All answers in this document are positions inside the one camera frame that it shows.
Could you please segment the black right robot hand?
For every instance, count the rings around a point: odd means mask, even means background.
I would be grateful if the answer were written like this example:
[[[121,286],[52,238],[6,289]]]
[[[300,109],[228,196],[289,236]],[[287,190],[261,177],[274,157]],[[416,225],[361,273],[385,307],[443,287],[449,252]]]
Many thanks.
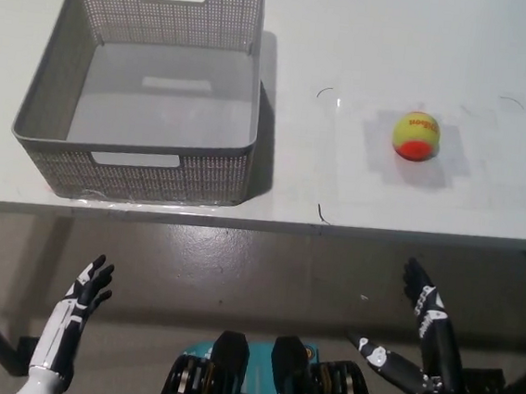
[[[452,321],[439,290],[415,258],[404,265],[404,294],[416,318],[422,365],[357,331],[347,338],[368,366],[406,394],[467,394]]]

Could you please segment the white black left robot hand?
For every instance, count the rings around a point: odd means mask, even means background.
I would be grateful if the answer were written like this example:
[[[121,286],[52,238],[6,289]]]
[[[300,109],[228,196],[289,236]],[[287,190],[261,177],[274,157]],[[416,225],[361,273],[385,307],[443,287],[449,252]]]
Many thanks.
[[[73,368],[84,326],[98,306],[112,296],[107,286],[115,266],[105,263],[103,254],[87,265],[56,304],[37,342],[30,367],[50,370],[60,378]]]

